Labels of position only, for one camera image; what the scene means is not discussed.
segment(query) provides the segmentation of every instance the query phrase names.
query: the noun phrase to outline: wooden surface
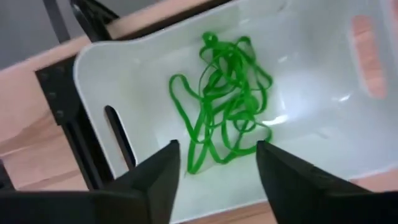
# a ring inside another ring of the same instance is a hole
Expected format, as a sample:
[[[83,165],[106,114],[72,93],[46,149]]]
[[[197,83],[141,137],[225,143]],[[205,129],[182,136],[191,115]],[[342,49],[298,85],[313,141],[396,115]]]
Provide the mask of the wooden surface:
[[[109,26],[118,38],[209,0],[168,0],[135,12]],[[369,21],[354,20],[360,64],[374,97],[383,97],[384,79]],[[0,71],[0,157],[20,190],[85,190],[73,154],[55,124],[34,71],[77,53],[89,44],[84,37]],[[398,170],[353,182],[375,191],[398,190]],[[275,223],[267,203],[212,215],[189,223]]]

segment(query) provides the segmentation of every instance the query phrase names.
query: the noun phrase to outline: rubber band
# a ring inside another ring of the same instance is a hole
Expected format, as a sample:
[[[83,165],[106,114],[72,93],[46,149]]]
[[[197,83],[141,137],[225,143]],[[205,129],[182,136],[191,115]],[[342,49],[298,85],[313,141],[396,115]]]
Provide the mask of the rubber band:
[[[205,32],[202,39],[205,46],[200,49],[199,57],[208,65],[200,75],[198,91],[193,91],[183,74],[175,74],[169,80],[171,99],[191,139],[187,162],[187,172],[190,174],[196,174],[200,170],[208,152],[219,164],[227,164],[235,158],[254,153],[256,143],[246,149],[242,149],[240,145],[244,135],[254,131],[258,126],[265,130],[265,141],[272,139],[271,129],[257,122],[255,118],[267,109],[267,90],[272,86],[272,77],[256,63],[256,54],[250,37],[242,36],[235,43],[222,42],[218,40],[216,34]],[[208,52],[211,53],[211,60],[206,59],[205,54]],[[206,74],[209,74],[207,84],[202,89]],[[180,80],[187,93],[199,102],[200,112],[194,126],[173,91],[176,80]],[[255,80],[254,86],[251,86],[250,80]],[[259,92],[259,97],[254,95],[255,92]],[[230,97],[221,104],[214,104],[215,100],[228,96]],[[219,114],[222,115],[222,120],[216,123],[215,118]],[[239,132],[234,143],[231,143],[228,135],[228,123],[232,123]],[[198,139],[202,128],[204,128],[204,137]],[[224,158],[217,153],[212,141],[216,128],[221,128],[222,142],[229,149],[228,155]],[[198,144],[201,145],[201,151],[195,160]]]

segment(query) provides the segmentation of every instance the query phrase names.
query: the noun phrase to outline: white plastic bin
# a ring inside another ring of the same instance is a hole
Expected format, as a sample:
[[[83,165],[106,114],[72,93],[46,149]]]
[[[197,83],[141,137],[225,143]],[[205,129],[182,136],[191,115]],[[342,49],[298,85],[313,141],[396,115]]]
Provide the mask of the white plastic bin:
[[[172,221],[182,222],[266,200],[254,155],[186,175],[189,136],[168,93],[169,78],[186,74],[195,86],[205,65],[198,57],[205,31],[220,39],[249,35],[258,63],[275,80],[260,117],[273,144],[342,178],[370,175],[398,164],[398,76],[392,12],[387,0],[237,0],[139,40],[100,42],[79,54],[78,92],[115,176],[127,171],[106,122],[118,113],[140,163],[171,139],[182,151]],[[387,95],[363,85],[351,20],[367,15],[379,47]],[[199,106],[182,88],[187,111]]]

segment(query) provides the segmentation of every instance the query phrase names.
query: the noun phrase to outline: handle cutout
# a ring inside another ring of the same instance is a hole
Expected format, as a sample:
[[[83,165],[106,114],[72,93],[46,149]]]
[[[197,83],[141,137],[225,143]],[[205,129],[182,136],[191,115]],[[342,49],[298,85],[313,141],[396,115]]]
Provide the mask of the handle cutout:
[[[386,80],[371,18],[363,15],[355,16],[351,20],[351,28],[364,86],[372,98],[383,99],[387,96]]]
[[[113,134],[119,144],[120,151],[123,155],[124,160],[126,161],[126,165],[129,170],[133,169],[137,165],[136,158],[132,153],[131,146],[129,141],[127,140],[126,132],[124,131],[122,124],[120,122],[120,118],[116,110],[112,106],[105,106],[105,118],[108,120],[108,123],[111,126]]]

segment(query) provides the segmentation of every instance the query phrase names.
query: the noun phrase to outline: black metal frame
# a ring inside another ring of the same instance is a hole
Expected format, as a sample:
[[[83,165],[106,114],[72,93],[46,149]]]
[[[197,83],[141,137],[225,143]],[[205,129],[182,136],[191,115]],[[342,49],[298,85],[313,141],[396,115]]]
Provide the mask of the black metal frame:
[[[229,1],[231,0],[212,0],[203,3],[118,40],[143,37]],[[71,5],[73,13],[91,41],[111,40],[105,29],[105,24],[118,18],[115,13],[94,0],[71,0]],[[56,20],[52,24],[63,22],[61,19]],[[88,188],[90,190],[102,189],[106,184],[111,183],[114,177],[73,82],[72,68],[75,57],[76,55],[66,58],[35,73],[55,121],[62,127],[67,137]],[[111,125],[117,126],[114,120],[109,121]],[[124,158],[127,164],[130,164],[129,168],[131,169],[135,158],[127,149],[128,147],[121,147]]]

